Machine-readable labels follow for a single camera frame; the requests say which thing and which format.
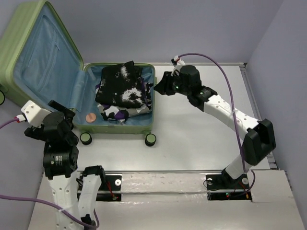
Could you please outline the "round peach compact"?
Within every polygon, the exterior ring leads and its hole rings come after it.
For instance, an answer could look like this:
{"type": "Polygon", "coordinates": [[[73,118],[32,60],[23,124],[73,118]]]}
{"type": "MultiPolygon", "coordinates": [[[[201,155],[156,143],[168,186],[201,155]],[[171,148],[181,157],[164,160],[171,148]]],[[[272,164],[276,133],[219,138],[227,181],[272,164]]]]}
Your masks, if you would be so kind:
{"type": "Polygon", "coordinates": [[[85,120],[87,123],[93,123],[96,120],[96,114],[95,113],[87,114],[85,120]]]}

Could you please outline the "purple camouflage garment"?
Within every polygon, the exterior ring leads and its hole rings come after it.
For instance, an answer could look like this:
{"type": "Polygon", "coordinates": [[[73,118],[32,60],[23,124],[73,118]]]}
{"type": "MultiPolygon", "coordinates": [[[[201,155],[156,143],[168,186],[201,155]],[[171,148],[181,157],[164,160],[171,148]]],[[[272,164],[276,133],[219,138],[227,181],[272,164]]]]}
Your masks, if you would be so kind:
{"type": "Polygon", "coordinates": [[[153,89],[154,84],[145,82],[144,79],[142,79],[142,86],[145,95],[145,105],[142,105],[140,108],[123,108],[99,103],[97,108],[103,119],[105,121],[114,120],[123,123],[128,118],[150,113],[153,108],[151,90],[153,89]]]}

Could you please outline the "black white tie-dye shirt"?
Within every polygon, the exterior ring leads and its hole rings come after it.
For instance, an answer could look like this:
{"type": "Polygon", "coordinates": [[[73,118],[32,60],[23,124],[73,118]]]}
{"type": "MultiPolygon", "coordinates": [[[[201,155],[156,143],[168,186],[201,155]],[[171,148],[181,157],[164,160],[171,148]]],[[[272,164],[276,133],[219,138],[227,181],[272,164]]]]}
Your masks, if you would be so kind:
{"type": "Polygon", "coordinates": [[[104,67],[95,101],[123,108],[145,105],[142,68],[135,66],[133,61],[104,67]]]}

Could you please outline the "green hard-shell suitcase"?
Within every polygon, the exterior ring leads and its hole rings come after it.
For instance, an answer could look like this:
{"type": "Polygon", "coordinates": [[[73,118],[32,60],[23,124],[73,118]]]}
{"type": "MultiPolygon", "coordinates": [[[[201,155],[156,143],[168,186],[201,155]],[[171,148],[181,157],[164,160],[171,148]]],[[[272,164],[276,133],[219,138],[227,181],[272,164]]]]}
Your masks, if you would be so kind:
{"type": "MultiPolygon", "coordinates": [[[[82,135],[93,133],[143,134],[145,144],[153,146],[154,90],[151,90],[152,111],[128,118],[125,122],[107,120],[100,115],[95,96],[104,67],[119,63],[84,64],[50,2],[25,1],[15,9],[0,40],[0,91],[19,106],[31,100],[50,110],[54,100],[75,113],[73,126],[82,135]],[[93,123],[85,118],[96,114],[93,123]]],[[[142,68],[142,79],[156,84],[154,66],[135,63],[142,68]]]]}

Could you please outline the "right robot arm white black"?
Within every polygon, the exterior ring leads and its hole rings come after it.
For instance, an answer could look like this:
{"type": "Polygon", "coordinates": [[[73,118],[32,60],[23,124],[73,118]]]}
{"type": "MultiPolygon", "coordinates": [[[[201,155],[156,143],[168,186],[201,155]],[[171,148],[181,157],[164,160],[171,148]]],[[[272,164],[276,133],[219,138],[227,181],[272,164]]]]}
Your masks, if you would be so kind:
{"type": "Polygon", "coordinates": [[[189,103],[236,133],[239,155],[212,180],[213,185],[231,188],[252,166],[258,165],[276,148],[273,124],[268,119],[258,120],[232,108],[215,90],[204,86],[200,73],[193,65],[166,71],[154,90],[161,95],[176,93],[187,97],[189,103]]]}

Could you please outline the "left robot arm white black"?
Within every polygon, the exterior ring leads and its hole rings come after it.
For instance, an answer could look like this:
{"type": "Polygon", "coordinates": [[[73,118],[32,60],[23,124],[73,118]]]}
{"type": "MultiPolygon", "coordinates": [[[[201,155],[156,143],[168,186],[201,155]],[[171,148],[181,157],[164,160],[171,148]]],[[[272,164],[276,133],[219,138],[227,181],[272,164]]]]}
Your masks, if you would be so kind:
{"type": "Polygon", "coordinates": [[[53,195],[58,230],[96,230],[99,220],[95,211],[98,190],[106,185],[101,165],[85,168],[81,193],[78,194],[77,160],[79,139],[73,132],[75,113],[51,100],[54,112],[29,100],[21,108],[30,127],[24,134],[45,143],[43,168],[53,195]]]}

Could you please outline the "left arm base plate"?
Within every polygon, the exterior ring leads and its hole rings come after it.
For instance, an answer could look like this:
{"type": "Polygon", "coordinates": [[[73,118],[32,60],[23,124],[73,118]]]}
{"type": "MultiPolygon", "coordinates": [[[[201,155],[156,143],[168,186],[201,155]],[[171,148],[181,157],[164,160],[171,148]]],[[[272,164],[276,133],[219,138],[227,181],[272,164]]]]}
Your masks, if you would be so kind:
{"type": "Polygon", "coordinates": [[[122,185],[122,175],[121,174],[106,174],[106,181],[102,182],[99,175],[87,175],[84,177],[81,175],[77,179],[78,190],[77,197],[79,198],[81,191],[83,191],[83,183],[85,185],[95,185],[99,183],[100,187],[96,195],[97,202],[119,202],[121,201],[121,185],[122,185]]]}

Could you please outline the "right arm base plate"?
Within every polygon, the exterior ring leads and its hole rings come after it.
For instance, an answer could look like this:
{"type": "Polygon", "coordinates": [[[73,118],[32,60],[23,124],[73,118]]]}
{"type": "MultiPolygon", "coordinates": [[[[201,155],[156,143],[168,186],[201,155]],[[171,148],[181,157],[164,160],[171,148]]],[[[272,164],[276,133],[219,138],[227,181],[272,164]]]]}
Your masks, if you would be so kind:
{"type": "Polygon", "coordinates": [[[223,181],[221,174],[208,174],[203,182],[207,189],[207,198],[209,201],[233,201],[248,200],[252,201],[252,195],[249,190],[250,184],[246,174],[230,181],[223,181]]]}

